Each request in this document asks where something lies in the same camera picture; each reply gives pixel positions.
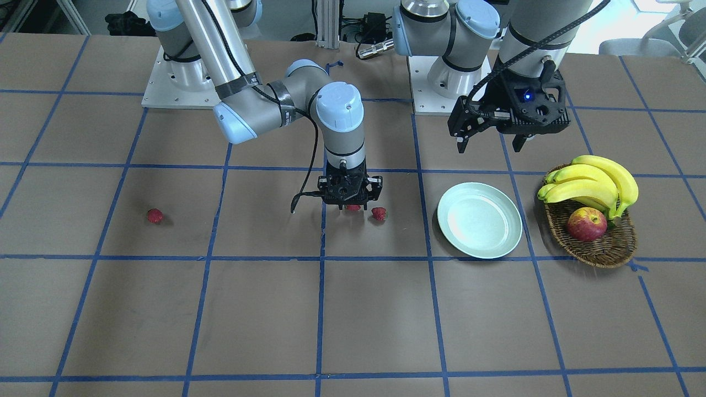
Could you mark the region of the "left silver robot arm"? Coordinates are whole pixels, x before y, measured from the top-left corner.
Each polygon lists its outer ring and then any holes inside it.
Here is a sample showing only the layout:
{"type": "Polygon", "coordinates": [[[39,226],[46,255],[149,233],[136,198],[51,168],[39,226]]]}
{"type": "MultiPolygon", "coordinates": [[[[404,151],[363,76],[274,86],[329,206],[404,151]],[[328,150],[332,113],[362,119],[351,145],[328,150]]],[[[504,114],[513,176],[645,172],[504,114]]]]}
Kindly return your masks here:
{"type": "Polygon", "coordinates": [[[509,19],[490,1],[401,1],[392,15],[395,51],[433,56],[428,83],[454,105],[448,131],[459,153],[489,128],[512,147],[570,125],[560,63],[590,1],[512,1],[509,19]]]}

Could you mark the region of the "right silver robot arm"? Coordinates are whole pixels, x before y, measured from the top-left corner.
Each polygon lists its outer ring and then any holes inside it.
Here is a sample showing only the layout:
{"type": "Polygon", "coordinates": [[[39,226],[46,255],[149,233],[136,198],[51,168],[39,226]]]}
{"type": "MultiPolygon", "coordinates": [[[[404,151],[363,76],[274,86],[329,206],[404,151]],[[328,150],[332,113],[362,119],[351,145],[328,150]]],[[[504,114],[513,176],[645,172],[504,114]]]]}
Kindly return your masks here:
{"type": "Polygon", "coordinates": [[[290,210],[303,196],[339,208],[378,199],[383,179],[367,172],[360,91],[311,60],[263,83],[240,35],[258,21],[260,1],[148,1],[146,10],[161,50],[144,108],[210,108],[234,145],[305,118],[323,139],[326,167],[316,190],[300,190],[290,210]]]}

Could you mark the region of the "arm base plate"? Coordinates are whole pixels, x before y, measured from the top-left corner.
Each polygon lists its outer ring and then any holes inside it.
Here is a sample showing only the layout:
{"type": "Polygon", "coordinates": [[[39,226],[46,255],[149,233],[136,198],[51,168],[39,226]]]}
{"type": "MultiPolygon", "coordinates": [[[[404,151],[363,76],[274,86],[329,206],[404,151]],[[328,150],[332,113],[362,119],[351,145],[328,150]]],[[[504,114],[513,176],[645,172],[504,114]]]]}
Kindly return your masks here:
{"type": "Polygon", "coordinates": [[[416,115],[444,116],[456,100],[470,93],[475,84],[491,72],[489,56],[474,71],[459,71],[441,56],[409,56],[409,82],[416,115]]]}
{"type": "Polygon", "coordinates": [[[141,101],[144,108],[210,110],[220,101],[203,60],[167,61],[159,48],[141,101]]]}

